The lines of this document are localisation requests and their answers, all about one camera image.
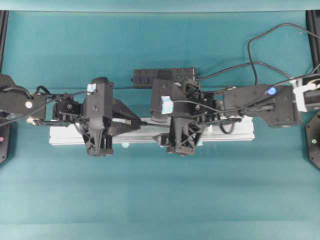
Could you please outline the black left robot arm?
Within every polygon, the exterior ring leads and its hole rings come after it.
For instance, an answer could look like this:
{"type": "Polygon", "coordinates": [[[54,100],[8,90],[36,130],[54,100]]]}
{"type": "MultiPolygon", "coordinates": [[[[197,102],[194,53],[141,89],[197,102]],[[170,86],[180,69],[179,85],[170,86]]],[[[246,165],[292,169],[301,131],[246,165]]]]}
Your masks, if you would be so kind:
{"type": "Polygon", "coordinates": [[[113,96],[113,82],[97,77],[84,91],[51,93],[38,86],[34,93],[0,76],[1,126],[25,119],[33,126],[68,127],[82,136],[89,156],[113,155],[115,136],[139,130],[140,117],[113,96]]]}

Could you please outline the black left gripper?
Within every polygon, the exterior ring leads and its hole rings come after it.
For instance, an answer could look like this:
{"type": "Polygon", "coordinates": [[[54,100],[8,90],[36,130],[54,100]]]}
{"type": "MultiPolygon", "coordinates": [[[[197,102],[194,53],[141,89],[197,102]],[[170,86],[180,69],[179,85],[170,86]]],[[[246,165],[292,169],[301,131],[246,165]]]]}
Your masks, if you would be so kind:
{"type": "Polygon", "coordinates": [[[112,99],[112,116],[99,113],[98,105],[90,102],[93,96],[88,95],[83,103],[74,101],[72,96],[56,100],[52,119],[66,126],[74,125],[89,156],[113,155],[113,137],[108,130],[139,130],[142,121],[117,98],[112,99]]]}

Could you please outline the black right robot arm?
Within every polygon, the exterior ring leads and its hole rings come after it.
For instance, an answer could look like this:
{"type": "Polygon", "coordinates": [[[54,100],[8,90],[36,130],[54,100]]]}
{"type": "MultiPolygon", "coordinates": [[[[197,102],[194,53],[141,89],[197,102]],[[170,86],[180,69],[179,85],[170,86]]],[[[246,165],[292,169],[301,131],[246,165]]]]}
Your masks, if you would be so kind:
{"type": "Polygon", "coordinates": [[[206,128],[234,132],[244,117],[261,118],[268,126],[299,125],[300,114],[320,104],[320,76],[312,73],[273,84],[204,91],[197,80],[157,78],[152,86],[151,118],[169,122],[169,131],[154,140],[168,153],[193,155],[206,128]]]}

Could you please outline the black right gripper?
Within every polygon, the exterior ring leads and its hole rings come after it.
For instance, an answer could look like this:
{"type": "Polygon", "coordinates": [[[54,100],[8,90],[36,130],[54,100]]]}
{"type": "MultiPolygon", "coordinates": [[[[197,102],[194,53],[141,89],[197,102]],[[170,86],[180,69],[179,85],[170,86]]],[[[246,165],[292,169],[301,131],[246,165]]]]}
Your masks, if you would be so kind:
{"type": "Polygon", "coordinates": [[[201,90],[200,83],[191,78],[175,82],[170,94],[172,112],[169,133],[153,136],[169,154],[194,155],[206,128],[206,122],[215,119],[215,100],[212,92],[201,90]]]}

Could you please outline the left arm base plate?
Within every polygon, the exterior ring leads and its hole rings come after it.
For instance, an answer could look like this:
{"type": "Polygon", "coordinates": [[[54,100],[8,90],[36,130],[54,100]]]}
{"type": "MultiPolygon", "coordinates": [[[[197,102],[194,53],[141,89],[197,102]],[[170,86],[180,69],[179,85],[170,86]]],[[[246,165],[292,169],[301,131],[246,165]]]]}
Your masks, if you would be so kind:
{"type": "Polygon", "coordinates": [[[3,164],[8,158],[11,129],[11,124],[0,127],[0,164],[3,164]]]}

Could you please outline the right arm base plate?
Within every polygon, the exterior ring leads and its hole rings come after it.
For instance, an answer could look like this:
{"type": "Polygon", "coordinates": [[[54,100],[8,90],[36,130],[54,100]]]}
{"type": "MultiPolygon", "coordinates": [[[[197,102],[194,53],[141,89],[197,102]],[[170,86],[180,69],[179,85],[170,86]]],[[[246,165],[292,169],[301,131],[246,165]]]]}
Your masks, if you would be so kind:
{"type": "Polygon", "coordinates": [[[320,112],[305,125],[307,154],[310,162],[320,169],[320,112]]]}

